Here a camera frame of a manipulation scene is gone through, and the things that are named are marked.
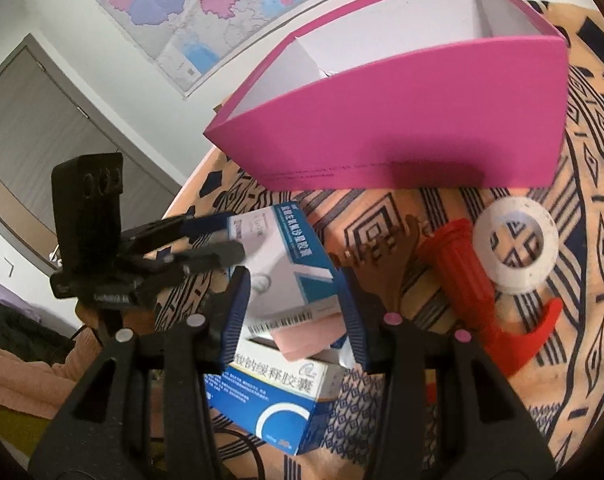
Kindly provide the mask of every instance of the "white tape roll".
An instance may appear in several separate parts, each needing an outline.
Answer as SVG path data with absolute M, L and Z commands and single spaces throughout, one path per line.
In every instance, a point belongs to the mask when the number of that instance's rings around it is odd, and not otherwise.
M 538 237 L 540 254 L 530 266 L 513 269 L 493 253 L 491 236 L 506 222 L 525 223 Z M 556 223 L 544 207 L 530 198 L 513 196 L 496 200 L 477 219 L 473 248 L 497 290 L 524 294 L 544 282 L 556 264 L 559 251 Z

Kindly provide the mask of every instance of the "pink cardboard box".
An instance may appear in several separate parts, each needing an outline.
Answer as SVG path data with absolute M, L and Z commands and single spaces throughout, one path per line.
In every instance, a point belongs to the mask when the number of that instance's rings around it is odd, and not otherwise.
M 289 34 L 205 135 L 271 190 L 543 187 L 567 77 L 521 0 L 357 0 Z

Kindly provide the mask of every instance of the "screw head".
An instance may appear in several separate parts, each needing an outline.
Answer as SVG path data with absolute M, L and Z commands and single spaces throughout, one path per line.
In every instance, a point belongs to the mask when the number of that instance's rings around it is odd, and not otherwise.
M 126 343 L 127 341 L 131 341 L 133 339 L 133 330 L 130 328 L 121 328 L 117 331 L 115 335 L 115 341 L 118 343 Z
M 469 343 L 472 339 L 471 333 L 468 330 L 456 330 L 454 336 L 461 343 Z
M 402 324 L 403 321 L 404 318 L 402 317 L 402 314 L 399 314 L 397 312 L 387 312 L 386 314 L 384 314 L 384 322 L 387 325 L 398 326 Z
M 186 324 L 192 328 L 197 328 L 199 326 L 204 325 L 207 322 L 207 318 L 202 316 L 202 314 L 191 314 L 186 319 Z

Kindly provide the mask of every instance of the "blue and white medicine box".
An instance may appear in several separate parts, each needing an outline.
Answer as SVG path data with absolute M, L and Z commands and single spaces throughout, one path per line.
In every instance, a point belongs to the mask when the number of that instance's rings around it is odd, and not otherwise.
M 297 202 L 233 216 L 227 231 L 244 246 L 251 272 L 242 337 L 340 312 L 335 267 Z
M 345 369 L 240 339 L 221 376 L 205 376 L 208 405 L 288 454 L 320 446 Z

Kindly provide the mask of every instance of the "tablecloth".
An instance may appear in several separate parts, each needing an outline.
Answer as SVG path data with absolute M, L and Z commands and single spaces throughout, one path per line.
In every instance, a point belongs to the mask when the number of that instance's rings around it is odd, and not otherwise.
M 196 192 L 188 197 L 189 206 L 184 209 L 196 215 L 226 210 L 239 213 L 298 200 L 326 249 L 339 253 L 347 246 L 358 247 L 385 234 L 408 213 L 437 229 L 456 218 L 475 221 L 485 207 L 505 196 L 525 195 L 540 202 L 558 227 L 556 266 L 537 290 L 519 296 L 502 295 L 496 309 L 503 326 L 525 332 L 536 323 L 541 306 L 549 298 L 560 296 L 564 301 L 552 336 L 511 379 L 557 466 L 562 467 L 604 410 L 604 19 L 595 10 L 568 4 L 530 4 L 565 35 L 571 49 L 564 144 L 551 187 L 269 192 L 223 153 L 216 152 L 192 176 L 191 183 L 196 186 L 190 189 Z M 446 110 L 447 103 L 443 102 L 442 113 Z M 517 121 L 521 113 L 526 110 L 514 108 L 511 120 Z M 183 240 L 179 245 L 206 241 Z M 526 226 L 511 223 L 496 233 L 494 246 L 505 262 L 522 266 L 535 257 L 537 242 Z M 156 328 L 165 330 L 197 312 L 208 294 L 224 289 L 226 279 L 222 272 L 210 272 L 190 277 L 163 293 L 156 306 Z M 405 276 L 402 312 L 420 327 L 437 332 L 447 332 L 456 322 L 434 274 L 421 265 L 411 267 Z M 380 377 L 357 369 L 349 371 L 322 447 L 303 456 L 286 456 L 252 437 L 266 462 L 267 478 L 361 478 L 380 395 Z M 215 427 L 230 427 L 223 415 L 212 416 Z M 246 444 L 225 438 L 220 441 L 224 464 L 239 477 L 255 476 Z M 429 460 L 432 454 L 427 453 L 427 464 Z

